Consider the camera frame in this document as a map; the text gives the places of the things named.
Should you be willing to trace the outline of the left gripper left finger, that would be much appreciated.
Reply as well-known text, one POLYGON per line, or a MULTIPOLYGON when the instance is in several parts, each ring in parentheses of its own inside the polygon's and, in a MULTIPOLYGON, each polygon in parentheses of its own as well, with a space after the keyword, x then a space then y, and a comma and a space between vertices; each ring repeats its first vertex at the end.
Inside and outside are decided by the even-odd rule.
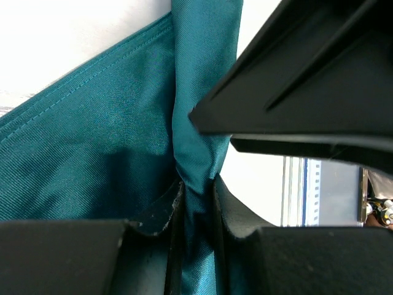
POLYGON ((2 294, 180 294, 184 183, 131 221, 1 223, 2 294))

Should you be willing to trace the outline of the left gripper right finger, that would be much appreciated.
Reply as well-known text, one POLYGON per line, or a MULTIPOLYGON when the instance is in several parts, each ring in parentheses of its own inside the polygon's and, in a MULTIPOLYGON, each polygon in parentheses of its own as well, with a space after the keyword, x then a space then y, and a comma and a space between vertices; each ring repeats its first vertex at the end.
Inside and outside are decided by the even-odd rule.
POLYGON ((392 231, 276 227, 217 177, 212 187, 218 294, 391 294, 392 231))

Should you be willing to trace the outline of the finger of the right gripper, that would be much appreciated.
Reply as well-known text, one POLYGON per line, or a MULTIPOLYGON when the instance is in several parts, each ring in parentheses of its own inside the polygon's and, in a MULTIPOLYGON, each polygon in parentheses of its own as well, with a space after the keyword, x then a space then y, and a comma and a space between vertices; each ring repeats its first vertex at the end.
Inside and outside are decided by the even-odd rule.
POLYGON ((240 152, 392 174, 392 2, 281 1, 193 108, 240 152))

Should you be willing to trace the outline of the teal cloth napkin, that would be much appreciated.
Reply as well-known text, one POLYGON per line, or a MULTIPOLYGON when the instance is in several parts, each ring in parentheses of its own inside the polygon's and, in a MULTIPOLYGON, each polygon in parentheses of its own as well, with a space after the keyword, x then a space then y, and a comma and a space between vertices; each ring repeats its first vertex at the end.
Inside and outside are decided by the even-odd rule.
POLYGON ((216 294, 229 139, 189 112, 236 60, 241 1, 2 1, 1 223, 131 221, 184 183, 181 293, 216 294))

